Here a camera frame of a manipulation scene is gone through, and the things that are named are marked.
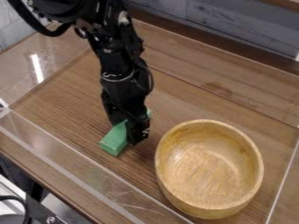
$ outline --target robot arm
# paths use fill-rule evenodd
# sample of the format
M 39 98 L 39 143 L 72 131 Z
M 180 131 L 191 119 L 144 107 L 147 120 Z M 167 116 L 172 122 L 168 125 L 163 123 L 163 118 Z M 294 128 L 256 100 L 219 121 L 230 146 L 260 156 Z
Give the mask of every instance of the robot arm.
M 122 0 L 28 0 L 40 17 L 63 23 L 48 31 L 28 16 L 21 0 L 8 0 L 32 28 L 56 37 L 71 25 L 79 36 L 88 40 L 99 57 L 103 86 L 102 100 L 114 125 L 126 119 L 127 140 L 136 145 L 148 138 L 150 118 L 146 97 L 154 90 L 154 78 L 140 58 L 143 40 L 138 37 L 132 18 Z

